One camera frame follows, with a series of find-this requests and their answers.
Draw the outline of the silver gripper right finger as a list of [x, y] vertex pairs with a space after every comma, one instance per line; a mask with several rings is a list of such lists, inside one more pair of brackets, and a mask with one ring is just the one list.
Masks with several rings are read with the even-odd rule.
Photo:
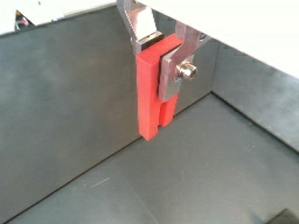
[[161, 57], [159, 98], [163, 102], [180, 92], [183, 80], [189, 81], [197, 73], [192, 64], [196, 50], [211, 37], [181, 22], [176, 22], [173, 39], [179, 45]]

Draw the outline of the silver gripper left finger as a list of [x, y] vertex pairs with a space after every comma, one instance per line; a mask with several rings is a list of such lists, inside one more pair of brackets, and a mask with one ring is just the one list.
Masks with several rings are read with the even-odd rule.
[[152, 9], [137, 0], [116, 0], [116, 7], [131, 36], [133, 54], [139, 54], [164, 38], [156, 30]]

